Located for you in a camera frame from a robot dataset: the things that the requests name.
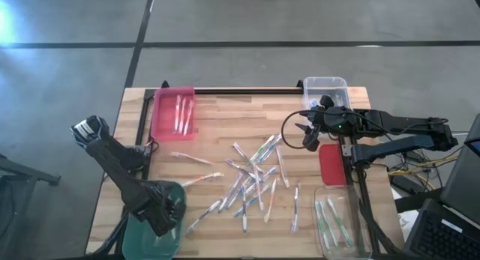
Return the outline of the black power brick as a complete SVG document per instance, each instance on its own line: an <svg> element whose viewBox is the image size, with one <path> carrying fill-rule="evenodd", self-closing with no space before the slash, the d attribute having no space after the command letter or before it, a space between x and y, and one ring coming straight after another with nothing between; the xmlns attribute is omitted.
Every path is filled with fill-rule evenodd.
<svg viewBox="0 0 480 260"><path fill-rule="evenodd" d="M405 192L411 193L416 188L416 183L403 175L390 175L389 178L392 185Z"/></svg>

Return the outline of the black table frame rail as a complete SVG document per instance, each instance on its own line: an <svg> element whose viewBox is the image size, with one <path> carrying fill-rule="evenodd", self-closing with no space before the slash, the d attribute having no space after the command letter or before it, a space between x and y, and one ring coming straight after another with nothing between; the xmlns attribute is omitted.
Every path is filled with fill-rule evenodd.
<svg viewBox="0 0 480 260"><path fill-rule="evenodd" d="M277 88L195 88L196 94L300 94L300 87L277 87Z"/></svg>
<svg viewBox="0 0 480 260"><path fill-rule="evenodd" d="M339 138L340 151L341 145L349 144L349 140L349 138L342 136ZM365 170L359 166L354 166L351 157L342 156L342 161L346 185L350 186L347 192L349 206L352 209L353 232L357 243L360 245L360 252L373 257L377 253L381 253L381 249L375 230L372 227L374 219L372 217Z"/></svg>
<svg viewBox="0 0 480 260"><path fill-rule="evenodd" d="M126 88L115 126L115 137L122 144L145 146L150 140L149 107L154 88Z"/></svg>

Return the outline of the green plastic bin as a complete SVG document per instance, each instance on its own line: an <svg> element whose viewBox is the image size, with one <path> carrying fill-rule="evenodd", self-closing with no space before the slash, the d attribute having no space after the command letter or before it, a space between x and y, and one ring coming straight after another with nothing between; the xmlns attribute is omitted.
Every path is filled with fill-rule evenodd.
<svg viewBox="0 0 480 260"><path fill-rule="evenodd" d="M172 203L175 208L173 227L168 226L164 235L157 236L147 220L140 222L129 214L122 253L126 260L171 260L179 251L182 239L186 192L174 181L146 181L146 185L157 193L166 193L166 204Z"/></svg>

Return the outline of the computer monitor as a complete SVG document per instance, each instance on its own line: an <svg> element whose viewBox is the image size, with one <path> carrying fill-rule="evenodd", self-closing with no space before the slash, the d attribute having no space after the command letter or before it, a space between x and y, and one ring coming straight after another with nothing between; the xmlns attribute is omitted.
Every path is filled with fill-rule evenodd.
<svg viewBox="0 0 480 260"><path fill-rule="evenodd" d="M472 123L441 199L465 217L480 220L480 114Z"/></svg>

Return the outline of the shallow clear plastic tray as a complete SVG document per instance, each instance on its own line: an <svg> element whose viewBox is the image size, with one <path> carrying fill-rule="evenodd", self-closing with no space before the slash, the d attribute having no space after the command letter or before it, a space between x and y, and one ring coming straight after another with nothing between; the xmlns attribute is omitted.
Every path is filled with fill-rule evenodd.
<svg viewBox="0 0 480 260"><path fill-rule="evenodd" d="M316 247L327 260L369 260L372 256L367 224L352 186L320 186L312 205Z"/></svg>

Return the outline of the grey metal stand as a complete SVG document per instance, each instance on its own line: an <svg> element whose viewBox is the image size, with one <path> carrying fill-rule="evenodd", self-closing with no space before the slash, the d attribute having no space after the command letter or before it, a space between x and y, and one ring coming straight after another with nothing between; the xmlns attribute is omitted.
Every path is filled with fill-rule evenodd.
<svg viewBox="0 0 480 260"><path fill-rule="evenodd" d="M36 183L45 181L57 186L60 179L0 154L0 260L6 260L19 241Z"/></svg>

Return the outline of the pink plastic bin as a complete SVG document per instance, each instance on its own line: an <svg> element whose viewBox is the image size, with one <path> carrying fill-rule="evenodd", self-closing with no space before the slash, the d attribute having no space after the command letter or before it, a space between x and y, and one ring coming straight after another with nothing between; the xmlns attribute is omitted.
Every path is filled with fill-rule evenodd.
<svg viewBox="0 0 480 260"><path fill-rule="evenodd" d="M176 96L181 96L179 123L182 110L182 100L186 97L185 122L187 120L189 101L193 100L193 111L187 135L174 133ZM154 93L154 105L151 121L151 136L157 142L176 142L192 140L194 132L195 91L193 87L160 88Z"/></svg>

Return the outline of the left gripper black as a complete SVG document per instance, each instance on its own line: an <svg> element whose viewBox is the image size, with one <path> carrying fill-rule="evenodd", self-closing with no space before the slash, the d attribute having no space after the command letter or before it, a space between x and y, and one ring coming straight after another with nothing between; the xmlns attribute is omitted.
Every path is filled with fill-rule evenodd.
<svg viewBox="0 0 480 260"><path fill-rule="evenodd" d="M129 208L140 222L146 221L158 236L179 226L186 212L186 192L174 181L138 181L133 207Z"/></svg>

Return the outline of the tall clear plastic bin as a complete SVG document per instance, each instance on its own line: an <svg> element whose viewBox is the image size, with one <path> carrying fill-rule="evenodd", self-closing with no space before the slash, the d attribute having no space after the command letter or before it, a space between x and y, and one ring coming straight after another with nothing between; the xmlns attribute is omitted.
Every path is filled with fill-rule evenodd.
<svg viewBox="0 0 480 260"><path fill-rule="evenodd" d="M321 105L321 100L329 97L333 106L345 106L351 109L347 82L335 76L309 76L303 80L303 105L310 110L310 101L315 99Z"/></svg>

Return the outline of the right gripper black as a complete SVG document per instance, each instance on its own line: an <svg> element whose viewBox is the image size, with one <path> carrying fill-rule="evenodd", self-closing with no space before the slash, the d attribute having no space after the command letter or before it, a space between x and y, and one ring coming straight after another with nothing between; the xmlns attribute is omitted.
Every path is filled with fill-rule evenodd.
<svg viewBox="0 0 480 260"><path fill-rule="evenodd" d="M319 104L310 108L307 120L321 133L353 136L356 131L354 111L345 106L336 106L328 95L323 95ZM295 126L301 129L306 136L314 132L314 129L306 124L295 123Z"/></svg>

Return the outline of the white paper sheet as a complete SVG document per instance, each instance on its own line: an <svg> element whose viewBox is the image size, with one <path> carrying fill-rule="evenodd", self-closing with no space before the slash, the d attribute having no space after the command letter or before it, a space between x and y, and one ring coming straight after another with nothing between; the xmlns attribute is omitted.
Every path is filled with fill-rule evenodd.
<svg viewBox="0 0 480 260"><path fill-rule="evenodd" d="M419 212L417 210L411 210L398 213L397 215L402 232L408 235L419 215Z"/></svg>

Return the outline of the purple white packaged toothbrush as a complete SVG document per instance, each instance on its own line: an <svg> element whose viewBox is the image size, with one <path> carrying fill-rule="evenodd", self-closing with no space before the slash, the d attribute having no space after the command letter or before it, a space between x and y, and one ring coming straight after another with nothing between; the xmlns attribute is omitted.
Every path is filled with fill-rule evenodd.
<svg viewBox="0 0 480 260"><path fill-rule="evenodd" d="M221 202L222 200L218 199L209 208L207 208L191 225L188 226L187 233L191 233L195 229L196 225L205 217L207 217Z"/></svg>
<svg viewBox="0 0 480 260"><path fill-rule="evenodd" d="M229 198L232 196L233 192L235 191L236 187L238 186L240 180L242 179L243 177L243 174L242 173L238 173L237 174L237 177L235 178L233 184L231 185L231 187L229 188L229 191L228 193L224 196L219 208L218 208L218 213L221 213L222 210L225 208L226 204L227 204L227 201L229 200Z"/></svg>
<svg viewBox="0 0 480 260"><path fill-rule="evenodd" d="M234 163L233 160L231 160L231 159L226 159L225 161L226 161L227 164L231 165L232 167L234 167L238 170L241 170L243 172L251 172L252 174L254 174L254 171L253 171L252 168L248 168L246 166L240 166L239 164ZM257 171L258 171L259 174L262 174L262 175L265 174L264 171L261 170L261 169L258 169Z"/></svg>
<svg viewBox="0 0 480 260"><path fill-rule="evenodd" d="M291 232L295 233L298 231L298 224L299 224L299 191L300 191L300 184L295 186L295 195L294 195L294 215L292 219L291 225Z"/></svg>

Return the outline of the black keyboard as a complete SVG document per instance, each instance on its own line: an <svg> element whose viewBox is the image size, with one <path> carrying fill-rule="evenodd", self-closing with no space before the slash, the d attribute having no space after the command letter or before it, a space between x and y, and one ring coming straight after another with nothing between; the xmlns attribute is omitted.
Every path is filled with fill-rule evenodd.
<svg viewBox="0 0 480 260"><path fill-rule="evenodd" d="M480 260L480 231L426 213L412 251L435 260Z"/></svg>

